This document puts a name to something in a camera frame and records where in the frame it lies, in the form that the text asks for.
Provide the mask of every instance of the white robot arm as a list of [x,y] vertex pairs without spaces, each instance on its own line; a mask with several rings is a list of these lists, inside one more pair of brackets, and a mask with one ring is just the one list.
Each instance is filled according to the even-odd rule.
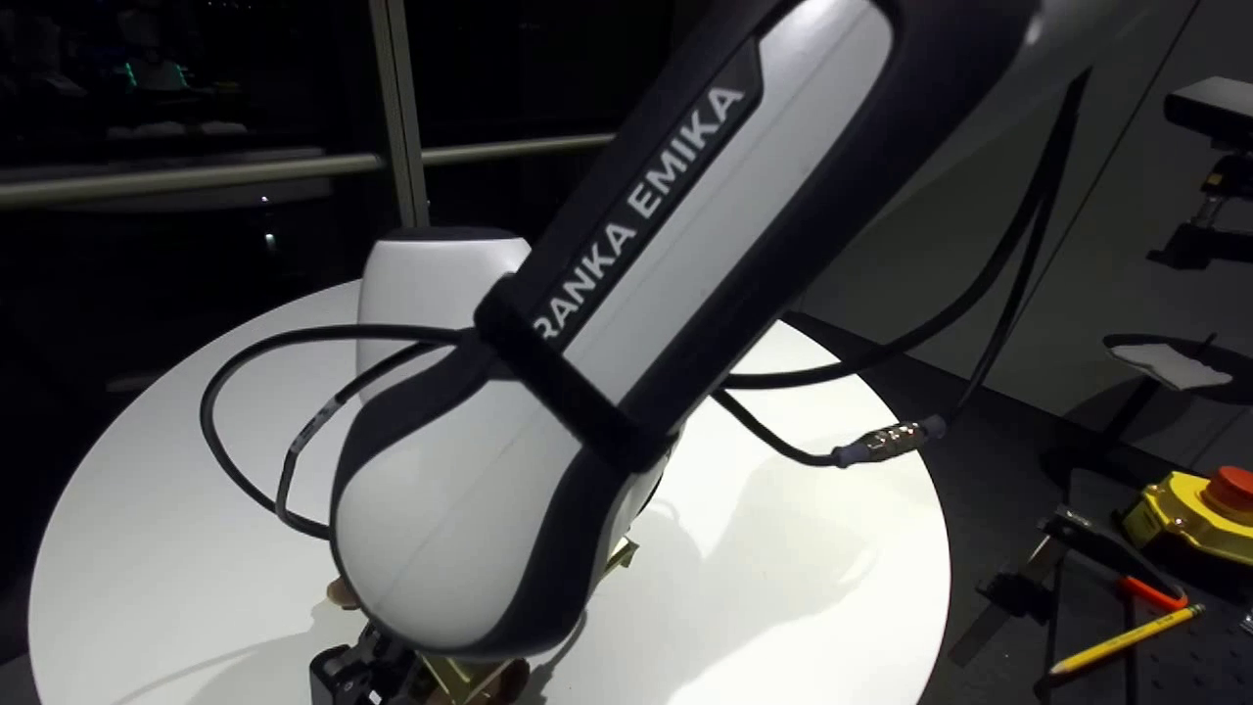
[[364,398],[327,539],[421,654],[541,654],[683,414],[901,192],[1093,61],[1132,0],[726,0],[430,367]]

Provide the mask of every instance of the white platform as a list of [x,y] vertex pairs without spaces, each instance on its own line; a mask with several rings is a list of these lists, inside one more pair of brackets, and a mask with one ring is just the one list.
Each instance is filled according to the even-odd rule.
[[[357,287],[280,305],[174,365],[83,457],[35,565],[41,705],[310,705],[306,664],[358,630],[321,590],[327,550],[280,530],[211,463],[194,398],[245,341],[357,322]],[[221,394],[221,439],[275,487],[289,436],[353,377],[353,346],[276,352]],[[830,360],[779,324],[738,365]],[[745,394],[830,450],[894,411],[860,382]],[[332,465],[332,423],[310,465]],[[326,512],[318,471],[298,504]],[[798,471],[706,402],[639,517],[631,572],[546,684],[553,705],[918,697],[947,614],[947,534],[918,457]]]

